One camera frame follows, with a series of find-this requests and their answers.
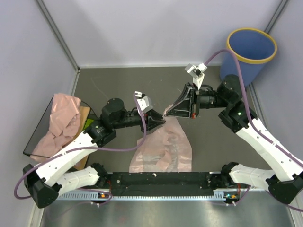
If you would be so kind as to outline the pink plastic trash bag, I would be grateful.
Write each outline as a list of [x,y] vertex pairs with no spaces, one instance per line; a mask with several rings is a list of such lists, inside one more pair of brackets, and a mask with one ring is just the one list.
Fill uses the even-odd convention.
[[45,161],[74,138],[80,127],[80,103],[81,99],[77,97],[54,94],[49,128],[30,155],[33,160],[39,163]]
[[192,147],[175,117],[166,121],[146,136],[136,150],[129,166],[130,173],[140,172],[191,172]]

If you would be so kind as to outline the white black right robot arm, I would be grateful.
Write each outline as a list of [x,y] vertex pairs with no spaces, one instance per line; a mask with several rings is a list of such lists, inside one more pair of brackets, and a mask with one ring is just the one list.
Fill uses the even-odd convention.
[[227,75],[216,90],[199,90],[193,84],[185,84],[179,98],[164,111],[164,116],[194,119],[200,109],[210,108],[223,108],[219,113],[222,123],[246,141],[271,169],[230,162],[222,167],[219,177],[208,180],[209,187],[251,185],[268,191],[283,204],[290,204],[303,189],[303,163],[290,152],[281,151],[282,145],[252,109],[246,112],[238,76]]

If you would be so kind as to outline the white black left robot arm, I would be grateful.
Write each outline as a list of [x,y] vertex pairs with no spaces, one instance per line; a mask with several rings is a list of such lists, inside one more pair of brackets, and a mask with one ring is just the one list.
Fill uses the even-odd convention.
[[116,130],[140,126],[143,133],[165,123],[163,116],[151,106],[147,96],[136,98],[136,107],[125,109],[123,101],[112,98],[102,108],[101,116],[93,121],[79,136],[56,155],[36,166],[23,168],[25,188],[39,208],[52,204],[59,196],[86,186],[103,187],[107,172],[100,164],[92,164],[82,170],[69,172],[81,159],[104,150],[104,146],[116,137]]

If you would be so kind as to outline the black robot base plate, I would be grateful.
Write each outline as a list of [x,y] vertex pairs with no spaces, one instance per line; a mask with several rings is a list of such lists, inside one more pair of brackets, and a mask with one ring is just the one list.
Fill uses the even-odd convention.
[[213,190],[234,188],[227,176],[209,172],[114,172],[102,177],[97,186],[114,196],[205,196]]

